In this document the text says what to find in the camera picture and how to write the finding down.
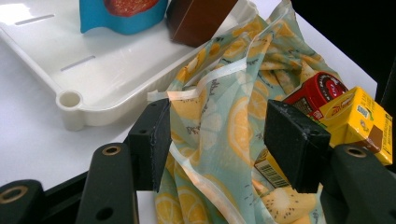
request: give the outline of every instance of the cardboard box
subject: cardboard box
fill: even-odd
[[[262,151],[254,166],[274,188],[282,188],[290,185],[289,180],[267,148]]]
[[[382,164],[392,164],[392,116],[361,87],[321,106],[313,119],[332,135],[331,147],[340,144],[365,147]]]
[[[166,10],[171,39],[192,47],[210,40],[237,0],[172,0]]]

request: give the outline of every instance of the white plastic tray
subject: white plastic tray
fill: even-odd
[[[215,35],[257,14],[239,0]],[[165,21],[136,35],[79,28],[78,0],[0,3],[0,36],[56,95],[71,131],[140,114],[147,92],[164,91],[199,50],[170,41]]]

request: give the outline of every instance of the reusable produce bag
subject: reusable produce bag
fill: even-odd
[[[166,92],[173,143],[155,206],[159,223],[320,223],[319,194],[274,189],[254,168],[268,99],[318,71],[339,77],[304,42],[290,0],[213,38]],[[279,141],[288,141],[279,136]]]

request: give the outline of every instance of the barcode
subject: barcode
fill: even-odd
[[[282,178],[268,161],[262,161],[256,164],[256,167],[259,168],[260,173],[262,173],[275,188],[282,188],[289,185],[288,181]]]

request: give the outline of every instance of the yellow juice box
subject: yellow juice box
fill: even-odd
[[[321,106],[312,119],[332,135],[331,147],[340,144],[365,147],[382,164],[392,164],[392,116],[361,87]]]
[[[275,158],[267,148],[262,151],[254,166],[274,188],[282,188],[290,185],[289,180],[283,174]]]

